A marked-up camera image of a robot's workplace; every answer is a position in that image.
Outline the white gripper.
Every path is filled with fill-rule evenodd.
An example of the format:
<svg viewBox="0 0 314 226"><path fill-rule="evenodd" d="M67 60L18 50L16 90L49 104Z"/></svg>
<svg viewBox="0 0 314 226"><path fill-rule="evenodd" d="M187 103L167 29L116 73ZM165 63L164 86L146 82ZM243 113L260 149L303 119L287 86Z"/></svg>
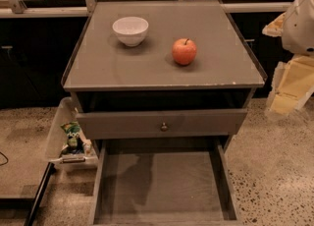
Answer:
<svg viewBox="0 0 314 226"><path fill-rule="evenodd" d="M294 0L262 33L282 36L283 49L300 54L278 63L266 106L282 115L300 110L314 93L314 58L309 57L314 56L314 0Z"/></svg>

